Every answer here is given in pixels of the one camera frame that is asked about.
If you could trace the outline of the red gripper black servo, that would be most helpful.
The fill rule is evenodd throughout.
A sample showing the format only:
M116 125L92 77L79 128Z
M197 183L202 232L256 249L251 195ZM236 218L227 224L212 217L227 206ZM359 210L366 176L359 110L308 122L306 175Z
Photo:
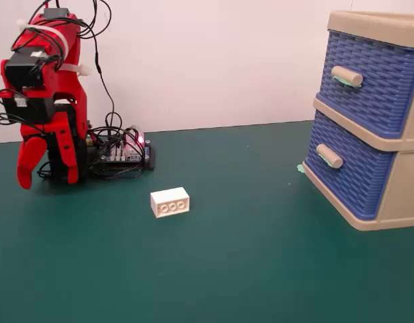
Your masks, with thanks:
M67 181L78 181L78 167L73 137L87 134L87 96L78 80L58 80L45 87L22 90L0 90L4 106L2 123L21 124L23 138L18 154L17 179L20 186L30 189L32 171L45 154L43 138L57 136L63 163L67 166Z

